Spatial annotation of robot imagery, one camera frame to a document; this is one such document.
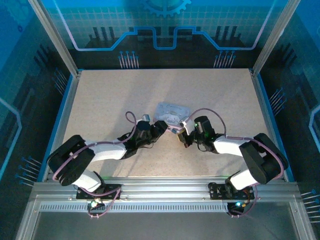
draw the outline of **blue edge trim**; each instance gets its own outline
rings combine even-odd
[[[280,136],[280,133],[279,133],[279,129],[278,129],[278,126],[277,126],[277,123],[276,123],[276,119],[275,119],[274,115],[272,114],[271,105],[270,105],[270,102],[268,101],[267,92],[266,92],[265,85],[264,85],[264,83],[262,81],[260,73],[258,74],[257,78],[258,78],[259,85],[260,85],[260,88],[261,88],[261,91],[262,91],[262,94],[263,94],[263,100],[265,101],[265,105],[266,105],[268,114],[269,114],[270,119],[271,119],[272,128],[274,130],[276,141],[277,141],[277,143],[279,145],[279,149],[283,153],[283,155],[286,157],[286,159],[288,159],[288,156],[287,156],[287,153],[286,153],[286,150],[285,150],[285,147],[284,147],[284,143],[282,142],[282,139],[281,139],[281,136]],[[288,166],[288,168],[286,170],[286,174],[288,176],[289,182],[294,182],[295,181],[294,175],[293,175],[292,170],[291,170],[290,163],[289,163],[289,166]]]
[[[258,78],[258,81],[259,81],[259,85],[260,85],[260,88],[261,88],[261,91],[262,91],[262,94],[263,94],[263,100],[265,101],[265,105],[267,107],[268,113],[272,113],[272,109],[271,109],[270,103],[269,103],[269,101],[267,101],[268,96],[267,96],[267,92],[266,92],[264,83],[262,81],[261,75],[259,74],[257,76],[257,78]],[[65,94],[64,94],[64,96],[62,98],[62,102],[61,102],[61,105],[60,105],[60,108],[59,108],[59,112],[58,112],[58,115],[56,117],[56,120],[55,120],[55,123],[54,123],[54,126],[53,126],[53,130],[52,130],[51,137],[50,137],[50,140],[49,140],[49,143],[48,143],[48,147],[47,147],[47,149],[45,151],[44,159],[42,161],[42,165],[41,165],[41,169],[40,169],[40,172],[39,172],[39,175],[38,175],[38,178],[37,178],[37,182],[42,182],[43,176],[45,174],[46,167],[47,167],[47,158],[50,155],[50,152],[51,152],[51,149],[52,149],[52,146],[53,146],[53,143],[54,143],[54,139],[55,139],[55,136],[57,134],[58,126],[59,126],[59,123],[60,123],[60,120],[61,120],[61,117],[62,117],[62,113],[63,113],[65,105],[66,105],[66,101],[67,101],[67,97],[68,97],[68,93],[69,93],[72,81],[73,81],[73,76],[70,75],[68,84],[66,86]],[[282,139],[280,137],[279,129],[278,129],[277,124],[276,124],[276,119],[273,116],[273,114],[269,114],[269,116],[270,116],[270,119],[271,119],[271,124],[272,124],[273,130],[274,130],[274,133],[275,133],[276,140],[277,140],[278,145],[279,145],[279,149],[284,154],[284,156],[288,159],[284,144],[283,144]],[[290,163],[289,163],[289,167],[286,170],[286,173],[287,173],[287,176],[288,176],[288,180],[290,182],[294,182],[295,178],[294,178],[294,175],[292,173]]]
[[[63,95],[63,98],[62,98],[62,101],[61,101],[61,105],[60,105],[60,108],[59,108],[59,111],[58,111],[58,115],[56,116],[56,119],[55,119],[55,123],[54,123],[53,129],[52,129],[52,133],[51,133],[51,136],[50,136],[49,143],[48,143],[48,147],[46,148],[46,151],[45,151],[45,154],[44,154],[44,159],[42,161],[42,165],[41,165],[41,168],[40,168],[40,171],[39,171],[39,175],[38,175],[38,178],[36,180],[37,182],[42,182],[42,179],[43,179],[44,174],[46,172],[47,158],[49,157],[51,149],[52,149],[52,146],[54,144],[54,140],[55,140],[55,137],[56,137],[56,134],[57,134],[58,126],[59,126],[59,123],[61,121],[62,113],[63,113],[63,111],[65,109],[68,93],[70,91],[70,87],[71,87],[71,83],[72,83],[73,79],[74,79],[73,76],[70,75],[69,80],[68,80],[68,84],[66,86],[66,89],[64,91],[64,95]]]

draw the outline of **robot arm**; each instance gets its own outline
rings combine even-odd
[[[243,157],[247,169],[233,174],[225,181],[230,196],[248,186],[267,184],[281,173],[278,161],[257,141],[276,154],[284,169],[288,168],[288,160],[264,133],[256,135],[253,140],[227,137],[215,133],[206,116],[197,117],[194,121],[183,121],[182,125],[184,130],[178,134],[178,138],[186,148],[196,143],[202,145],[205,152]]]
[[[74,135],[48,157],[48,165],[55,173],[75,152],[93,144],[68,162],[56,178],[62,186],[74,184],[88,192],[103,194],[106,191],[104,181],[96,172],[87,170],[88,165],[107,159],[127,159],[135,155],[139,148],[155,143],[168,126],[164,121],[156,121],[154,124],[149,122],[149,116],[144,115],[137,121],[132,137],[120,144],[94,144],[95,142],[84,140],[80,135]],[[133,129],[113,142],[125,140],[132,132]]]

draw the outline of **gear graphic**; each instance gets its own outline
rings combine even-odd
[[[28,0],[2,0],[11,17],[18,23],[23,23],[30,14]]]
[[[186,5],[191,4],[191,0],[141,0],[145,10],[157,17],[180,14],[181,10],[186,10]]]

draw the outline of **wooden work surface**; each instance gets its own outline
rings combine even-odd
[[[224,119],[229,136],[267,133],[248,69],[133,69],[84,70],[77,87],[64,142],[75,134],[86,140],[114,140],[130,132],[125,118],[132,111],[153,118],[159,102],[191,109],[211,108]],[[220,120],[208,111],[216,133]],[[228,176],[245,168],[241,157],[184,148],[176,135],[166,132],[152,149],[140,149],[126,160],[91,163],[102,177]]]

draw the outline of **black mounting plate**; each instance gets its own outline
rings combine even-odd
[[[112,190],[120,188],[120,187],[121,187],[121,184],[106,184],[103,192],[106,193],[106,192],[112,191]],[[78,188],[78,191],[76,193],[76,199],[78,199],[78,200],[93,200],[95,198],[100,198],[101,200],[113,200],[115,198],[116,194],[117,194],[117,191],[115,191],[111,194],[105,195],[105,196],[91,196],[91,195],[85,193],[84,191],[82,191],[81,188]],[[116,198],[117,200],[120,199],[120,194],[121,194],[121,192],[117,196],[117,198]]]
[[[252,187],[247,186],[233,194],[232,198],[227,197],[225,184],[217,184],[210,182],[208,184],[210,199],[211,200],[253,200],[255,199],[254,190]]]

